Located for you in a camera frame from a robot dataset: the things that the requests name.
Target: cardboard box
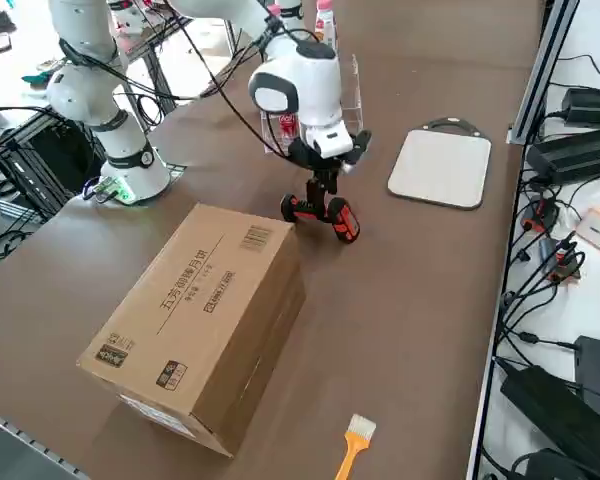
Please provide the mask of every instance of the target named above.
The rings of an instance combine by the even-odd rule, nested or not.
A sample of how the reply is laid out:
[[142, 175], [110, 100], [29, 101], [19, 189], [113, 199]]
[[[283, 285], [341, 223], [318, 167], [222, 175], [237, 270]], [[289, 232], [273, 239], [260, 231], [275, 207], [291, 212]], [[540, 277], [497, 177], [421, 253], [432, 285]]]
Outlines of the cardboard box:
[[197, 205], [78, 366], [232, 456], [304, 298], [293, 225]]

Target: orange brush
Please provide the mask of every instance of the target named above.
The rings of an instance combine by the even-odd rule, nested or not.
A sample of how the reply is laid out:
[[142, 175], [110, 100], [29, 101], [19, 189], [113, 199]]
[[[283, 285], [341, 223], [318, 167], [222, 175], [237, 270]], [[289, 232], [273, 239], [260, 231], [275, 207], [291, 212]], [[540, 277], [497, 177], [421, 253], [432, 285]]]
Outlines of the orange brush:
[[342, 466], [335, 480], [347, 480], [349, 472], [353, 467], [353, 460], [362, 450], [369, 448], [369, 443], [373, 432], [376, 430], [376, 424], [360, 415], [351, 417], [349, 429], [344, 438], [347, 440], [347, 456], [342, 461]]

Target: table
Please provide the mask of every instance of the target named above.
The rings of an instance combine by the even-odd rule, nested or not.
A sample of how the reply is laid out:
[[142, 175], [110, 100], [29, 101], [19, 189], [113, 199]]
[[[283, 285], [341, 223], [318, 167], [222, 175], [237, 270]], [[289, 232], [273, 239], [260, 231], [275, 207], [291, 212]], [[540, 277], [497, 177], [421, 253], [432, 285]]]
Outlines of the table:
[[[473, 464], [519, 169], [504, 138], [539, 3], [337, 5], [374, 132], [341, 181], [362, 234], [343, 246], [328, 226], [298, 226], [308, 299], [233, 461], [140, 418], [75, 367], [197, 201], [279, 218], [281, 197], [302, 191], [307, 172], [265, 156], [219, 97], [177, 109], [152, 134], [163, 158], [191, 165], [161, 198], [146, 208], [74, 199], [0, 265], [0, 415], [96, 479], [329, 478], [353, 413], [378, 428], [352, 478], [461, 477]], [[257, 124], [249, 73], [227, 93]], [[387, 191], [408, 129], [445, 115], [493, 139], [484, 204], [472, 212]]]
[[[566, 186], [558, 198], [568, 202], [578, 185]], [[595, 205], [596, 195], [600, 194], [600, 181], [582, 188], [574, 200], [574, 207], [581, 214]], [[521, 205], [526, 198], [521, 197]], [[561, 213], [559, 223], [553, 231], [553, 237], [564, 238], [575, 228], [577, 218], [572, 212]], [[525, 246], [536, 233], [529, 233], [515, 249]], [[600, 339], [600, 250], [576, 236], [577, 251], [586, 255], [581, 269], [582, 279], [574, 285], [562, 285], [558, 295], [548, 306], [526, 316], [516, 331], [527, 331], [538, 335], [541, 339], [562, 342], [574, 342], [579, 336]], [[526, 264], [515, 263], [509, 271], [508, 290], [515, 291], [533, 273], [540, 264], [537, 248], [529, 250], [532, 260]], [[551, 292], [543, 292], [524, 303], [513, 320], [527, 309], [540, 304], [551, 297]], [[522, 353], [536, 365], [542, 366], [549, 373], [560, 378], [575, 381], [574, 354], [570, 350], [550, 345], [527, 345], [516, 342]], [[521, 361], [513, 349], [505, 341], [498, 348], [498, 355]], [[501, 465], [509, 468], [513, 461], [523, 454], [535, 452], [542, 448], [555, 448], [552, 442], [531, 423], [513, 404], [500, 393], [500, 387], [506, 375], [501, 369], [493, 371], [493, 383], [489, 395], [488, 414], [485, 422], [484, 445]], [[486, 462], [482, 463], [483, 472], [493, 471]]]
[[[580, 2], [573, 23], [566, 35], [560, 58], [591, 54], [600, 65], [600, 0]], [[597, 75], [588, 59], [558, 61], [551, 81], [566, 85], [584, 85], [600, 88], [600, 75]], [[550, 85], [547, 92], [546, 112], [562, 109], [565, 87]], [[567, 126], [562, 120], [547, 119], [544, 122], [543, 136], [547, 141], [562, 135], [577, 134], [591, 129]], [[558, 198], [568, 202], [572, 193], [580, 184], [565, 185]], [[573, 206], [584, 216], [589, 207], [594, 206], [596, 196], [600, 194], [600, 180], [583, 187], [576, 195]], [[527, 203], [520, 197], [519, 210]], [[564, 238], [577, 225], [575, 213], [562, 210], [560, 220], [554, 230], [554, 238]], [[516, 234], [522, 231], [516, 225]], [[514, 249], [514, 254], [529, 242], [535, 233], [529, 233], [525, 240]], [[576, 237], [578, 251], [586, 255], [582, 268], [583, 278], [577, 285], [561, 286], [558, 296], [550, 305], [525, 317], [517, 331], [528, 331], [540, 338], [574, 342], [579, 336], [600, 339], [600, 251], [585, 240]], [[516, 290], [540, 264], [538, 249], [532, 248], [529, 253], [532, 260], [527, 264], [514, 264], [509, 271], [508, 290]], [[551, 292], [534, 296], [525, 302], [514, 320], [525, 310], [549, 299]], [[549, 373], [566, 380], [575, 380], [573, 352], [546, 345], [531, 346], [517, 342], [522, 353], [534, 364], [545, 368]], [[520, 360], [516, 353], [503, 342], [498, 354]], [[489, 406], [485, 422], [484, 444], [487, 451], [505, 467], [511, 466], [518, 457], [542, 448], [553, 447], [551, 442], [522, 415], [509, 400], [500, 393], [500, 386], [505, 379], [503, 372], [496, 368], [493, 371], [493, 383], [489, 394]], [[493, 471], [486, 461], [482, 461], [482, 472]]]

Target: brown table surface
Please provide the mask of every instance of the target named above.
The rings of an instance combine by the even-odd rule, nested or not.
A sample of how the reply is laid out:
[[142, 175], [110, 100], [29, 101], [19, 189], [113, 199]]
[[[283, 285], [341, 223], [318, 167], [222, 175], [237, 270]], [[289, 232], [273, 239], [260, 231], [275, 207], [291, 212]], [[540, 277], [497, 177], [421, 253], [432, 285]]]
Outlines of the brown table surface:
[[[279, 217], [307, 172], [271, 155], [220, 98], [153, 135], [192, 166], [146, 208], [71, 201], [0, 265], [0, 415], [95, 479], [328, 479], [353, 413], [378, 425], [352, 478], [464, 476], [519, 169], [504, 139], [533, 60], [537, 0], [336, 1], [373, 144], [341, 180], [362, 235], [301, 224], [307, 302], [230, 461], [140, 418], [75, 366], [196, 201]], [[306, 11], [313, 10], [307, 5]], [[247, 118], [248, 69], [229, 94]], [[493, 149], [484, 204], [460, 211], [391, 196], [410, 128], [463, 117]]]

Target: red can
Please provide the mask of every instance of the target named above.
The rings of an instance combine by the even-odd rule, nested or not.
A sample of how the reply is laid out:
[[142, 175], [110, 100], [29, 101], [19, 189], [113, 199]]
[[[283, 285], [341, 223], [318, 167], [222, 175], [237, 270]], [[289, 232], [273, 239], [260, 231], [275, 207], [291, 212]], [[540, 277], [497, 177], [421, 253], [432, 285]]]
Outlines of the red can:
[[295, 114], [291, 115], [280, 115], [280, 131], [282, 132], [282, 138], [294, 139], [298, 136], [298, 116]]

